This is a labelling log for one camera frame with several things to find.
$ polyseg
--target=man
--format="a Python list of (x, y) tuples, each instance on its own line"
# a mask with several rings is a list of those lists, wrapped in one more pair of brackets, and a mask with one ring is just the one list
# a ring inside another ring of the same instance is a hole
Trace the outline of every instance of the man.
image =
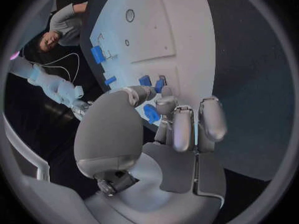
[(72, 3), (58, 11), (50, 21), (50, 30), (43, 34), (38, 42), (41, 52), (48, 52), (58, 43), (61, 46), (79, 45), (82, 26), (82, 13), (87, 2), (73, 5)]

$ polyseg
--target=pink light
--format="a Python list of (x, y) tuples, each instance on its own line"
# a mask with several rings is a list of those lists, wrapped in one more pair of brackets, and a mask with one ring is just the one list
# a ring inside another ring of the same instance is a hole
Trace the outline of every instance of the pink light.
[(20, 54), (19, 51), (15, 52), (11, 57), (10, 60), (14, 60), (15, 58), (17, 58), (17, 56)]

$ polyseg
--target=gray shirt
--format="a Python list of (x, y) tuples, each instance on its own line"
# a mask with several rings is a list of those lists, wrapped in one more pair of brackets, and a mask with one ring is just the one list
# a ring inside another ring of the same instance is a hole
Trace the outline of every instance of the gray shirt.
[(73, 4), (69, 4), (53, 15), (50, 21), (50, 31), (57, 31), (61, 37), (61, 46), (78, 46), (82, 26), (82, 14), (76, 14)]

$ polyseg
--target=blue plastic tab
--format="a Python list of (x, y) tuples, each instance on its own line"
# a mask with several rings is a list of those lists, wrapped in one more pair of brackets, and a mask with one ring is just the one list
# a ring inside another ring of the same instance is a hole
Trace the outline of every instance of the blue plastic tab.
[(154, 89), (156, 90), (157, 93), (161, 93), (162, 88), (165, 86), (164, 79), (160, 79), (156, 82), (156, 86)]
[(144, 106), (145, 115), (149, 118), (149, 123), (152, 124), (155, 121), (160, 119), (160, 115), (158, 114), (156, 108), (150, 104)]
[(114, 81), (116, 81), (116, 77), (115, 76), (113, 76), (113, 77), (105, 80), (105, 84), (108, 86), (109, 84), (111, 84)]
[(95, 46), (95, 47), (91, 48), (91, 53), (92, 53), (93, 57), (95, 58), (97, 64), (100, 64), (101, 62), (106, 60), (100, 46)]
[(141, 86), (151, 86), (150, 77), (149, 76), (142, 76), (139, 79), (139, 83)]

